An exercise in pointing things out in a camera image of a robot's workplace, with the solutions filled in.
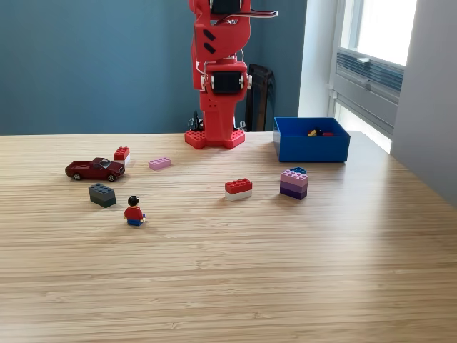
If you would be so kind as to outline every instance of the window blind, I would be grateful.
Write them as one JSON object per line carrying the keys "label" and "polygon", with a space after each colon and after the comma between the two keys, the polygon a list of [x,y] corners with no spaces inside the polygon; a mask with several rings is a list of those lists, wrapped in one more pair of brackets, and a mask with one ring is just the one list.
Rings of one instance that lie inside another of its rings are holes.
{"label": "window blind", "polygon": [[358,61],[357,57],[343,52],[337,53],[336,64],[339,67],[346,68],[353,73],[367,78],[369,81],[374,81],[398,92],[401,90],[403,70],[373,60],[363,63]]}

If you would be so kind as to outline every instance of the white wall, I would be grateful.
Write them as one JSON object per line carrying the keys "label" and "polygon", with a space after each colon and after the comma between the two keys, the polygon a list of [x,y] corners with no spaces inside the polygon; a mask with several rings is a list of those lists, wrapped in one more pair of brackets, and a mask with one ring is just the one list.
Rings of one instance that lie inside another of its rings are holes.
{"label": "white wall", "polygon": [[308,0],[298,116],[327,116],[338,0]]}
{"label": "white wall", "polygon": [[418,0],[391,153],[457,207],[456,14]]}

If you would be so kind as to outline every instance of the minifigure black hair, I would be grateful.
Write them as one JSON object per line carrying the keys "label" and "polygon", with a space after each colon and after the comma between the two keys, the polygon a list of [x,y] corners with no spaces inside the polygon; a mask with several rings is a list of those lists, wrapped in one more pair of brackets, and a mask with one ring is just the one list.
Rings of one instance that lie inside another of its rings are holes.
{"label": "minifigure black hair", "polygon": [[140,199],[136,195],[129,197],[128,203],[129,206],[136,206],[140,202]]}

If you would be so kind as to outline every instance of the window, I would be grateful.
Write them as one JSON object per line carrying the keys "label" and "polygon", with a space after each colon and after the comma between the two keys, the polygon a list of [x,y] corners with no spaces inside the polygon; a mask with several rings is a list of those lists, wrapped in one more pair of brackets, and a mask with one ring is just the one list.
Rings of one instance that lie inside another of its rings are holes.
{"label": "window", "polygon": [[360,131],[379,145],[382,150],[388,154],[391,153],[392,140],[342,104],[336,104],[335,118],[346,131]]}
{"label": "window", "polygon": [[100,161],[100,165],[105,169],[108,168],[110,164],[111,164],[111,161],[109,161],[107,159],[102,159]]}
{"label": "window", "polygon": [[392,137],[416,1],[338,0],[328,115],[345,129]]}
{"label": "window", "polygon": [[346,0],[341,44],[406,65],[417,0]]}

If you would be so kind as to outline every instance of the purple lego brick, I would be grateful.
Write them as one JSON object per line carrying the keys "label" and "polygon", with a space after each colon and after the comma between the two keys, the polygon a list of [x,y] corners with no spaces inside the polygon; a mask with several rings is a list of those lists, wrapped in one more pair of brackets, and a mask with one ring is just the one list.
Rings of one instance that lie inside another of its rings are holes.
{"label": "purple lego brick", "polygon": [[281,173],[281,181],[303,187],[305,184],[308,184],[308,175],[297,173],[296,171],[288,169]]}
{"label": "purple lego brick", "polygon": [[281,181],[279,183],[279,186],[281,188],[289,189],[289,190],[291,190],[293,192],[297,192],[297,193],[303,193],[308,190],[308,184],[305,184],[304,186],[300,187],[300,186],[297,186],[296,184],[289,184],[288,182]]}
{"label": "purple lego brick", "polygon": [[171,160],[166,157],[162,157],[161,159],[155,159],[149,162],[149,168],[153,170],[159,170],[165,168],[166,166],[171,166]]}
{"label": "purple lego brick", "polygon": [[282,188],[282,187],[279,189],[279,193],[287,195],[288,197],[298,199],[298,200],[302,200],[304,197],[306,197],[306,195],[308,195],[308,191],[304,191],[303,193],[298,193],[298,192],[294,192],[294,191],[291,191],[290,189]]}

